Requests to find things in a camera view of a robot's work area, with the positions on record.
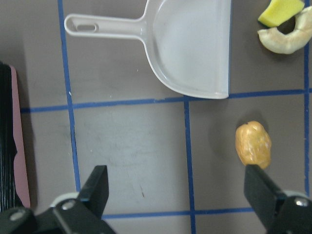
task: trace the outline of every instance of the pink brush base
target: pink brush base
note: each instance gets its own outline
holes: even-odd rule
[[[16,144],[17,154],[14,159],[14,177],[16,191],[25,207],[30,207],[28,180],[24,153],[24,142],[20,119],[20,101],[16,70],[11,67],[12,75],[12,100],[13,100],[13,136]]]

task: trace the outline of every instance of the gray floor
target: gray floor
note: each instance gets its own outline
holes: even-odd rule
[[[105,164],[104,218],[118,233],[190,234],[195,214],[192,234],[263,234],[243,195],[235,129],[260,121],[273,142],[266,172],[309,194],[309,48],[270,53],[256,34],[267,2],[233,0],[230,98],[197,100],[157,80],[139,41],[61,40],[69,13],[138,18],[145,2],[0,0],[0,60],[18,72],[32,208]]]

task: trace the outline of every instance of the yellow object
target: yellow object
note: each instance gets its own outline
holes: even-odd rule
[[[304,7],[301,0],[272,0],[258,21],[268,27],[277,27],[299,13]]]
[[[271,162],[272,142],[264,127],[257,121],[251,121],[237,128],[235,147],[244,165],[257,164],[262,169]]]
[[[304,8],[295,18],[294,30],[286,35],[276,27],[259,30],[263,46],[278,54],[292,54],[304,47],[312,38],[312,6]]]

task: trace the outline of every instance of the handle hole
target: handle hole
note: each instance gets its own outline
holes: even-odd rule
[[[79,24],[76,29],[78,32],[94,33],[97,31],[98,26],[96,24]]]

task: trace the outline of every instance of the metal screw head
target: metal screw head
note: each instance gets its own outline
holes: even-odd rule
[[[11,214],[10,220],[11,220],[11,221],[16,221],[16,220],[22,218],[22,217],[24,216],[25,213],[26,213],[25,210],[17,210],[17,211],[14,212],[13,214]]]
[[[69,210],[75,205],[75,200],[69,200],[62,205],[62,210]]]
[[[302,206],[302,207],[307,207],[309,204],[309,201],[304,197],[296,197],[294,202],[297,206]]]

